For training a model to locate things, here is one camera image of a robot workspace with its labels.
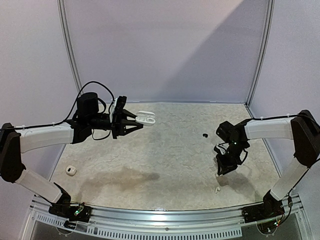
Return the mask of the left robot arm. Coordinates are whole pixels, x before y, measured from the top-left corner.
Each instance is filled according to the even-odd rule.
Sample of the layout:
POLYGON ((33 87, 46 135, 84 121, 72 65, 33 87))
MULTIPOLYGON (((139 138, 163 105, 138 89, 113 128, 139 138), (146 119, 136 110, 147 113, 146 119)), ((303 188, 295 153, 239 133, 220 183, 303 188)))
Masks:
POLYGON ((110 131, 116 139, 142 129, 146 124, 145 117, 126 110, 126 100, 126 96, 119 96, 112 101, 109 113, 100 112, 98 94, 87 92, 76 99, 77 109, 73 117, 63 123, 40 127, 15 127, 5 123, 0 130, 1 178, 43 198, 50 204, 50 214, 71 222, 89 222, 92 207, 83 202, 73 203, 61 186, 28 169, 22 162, 22 154, 50 146, 79 144, 94 130, 110 131))

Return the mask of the white oval charging case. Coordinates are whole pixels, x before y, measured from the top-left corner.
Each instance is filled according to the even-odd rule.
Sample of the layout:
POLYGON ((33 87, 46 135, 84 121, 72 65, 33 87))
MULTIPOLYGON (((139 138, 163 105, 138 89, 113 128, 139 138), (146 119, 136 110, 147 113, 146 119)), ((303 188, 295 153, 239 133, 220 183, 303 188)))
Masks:
POLYGON ((135 122, 151 127, 156 123, 156 114, 150 111, 140 110, 136 113, 135 122))

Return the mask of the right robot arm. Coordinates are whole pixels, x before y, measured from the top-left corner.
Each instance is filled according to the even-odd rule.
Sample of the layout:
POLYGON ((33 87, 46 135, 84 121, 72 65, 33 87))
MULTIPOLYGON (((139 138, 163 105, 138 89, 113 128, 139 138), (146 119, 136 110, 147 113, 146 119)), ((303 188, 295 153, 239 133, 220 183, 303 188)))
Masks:
POLYGON ((267 143, 280 178, 263 196, 262 203, 242 209, 246 223, 285 214, 283 199, 293 205, 290 193, 310 168, 320 160, 320 124, 312 113, 303 109, 296 114, 247 118, 237 124, 224 121, 216 129, 222 143, 214 146, 217 175, 235 171, 245 162, 250 141, 267 143))

